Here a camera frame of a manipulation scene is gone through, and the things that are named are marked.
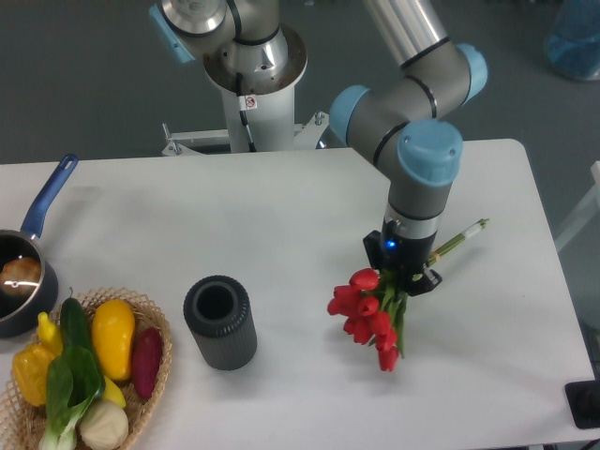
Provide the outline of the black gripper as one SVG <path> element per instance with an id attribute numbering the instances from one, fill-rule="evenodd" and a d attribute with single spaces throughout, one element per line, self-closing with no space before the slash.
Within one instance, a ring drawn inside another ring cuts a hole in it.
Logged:
<path id="1" fill-rule="evenodd" d="M 414 272 L 406 277 L 404 291 L 409 296 L 417 296 L 432 292 L 443 281 L 438 272 L 423 266 L 434 239 L 435 231 L 428 225 L 421 225 L 420 221 L 389 220 L 382 226 L 382 237 L 374 230 L 363 239 L 363 245 L 372 269 L 399 270 L 404 267 Z"/>

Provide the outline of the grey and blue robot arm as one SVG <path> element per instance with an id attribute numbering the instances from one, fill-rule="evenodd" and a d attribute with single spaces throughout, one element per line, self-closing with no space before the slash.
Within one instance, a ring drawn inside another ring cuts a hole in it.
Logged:
<path id="1" fill-rule="evenodd" d="M 364 241 L 370 265 L 410 296 L 441 283 L 429 254 L 463 141 L 443 117 L 485 86 L 474 47 L 447 36 L 428 1 L 369 1 L 367 11 L 401 76 L 383 95 L 355 85 L 334 100 L 329 127 L 390 183 L 379 231 Z M 174 57 L 200 60 L 220 90 L 234 152 L 284 150 L 294 134 L 294 87 L 307 50 L 276 1 L 157 1 L 150 17 Z"/>

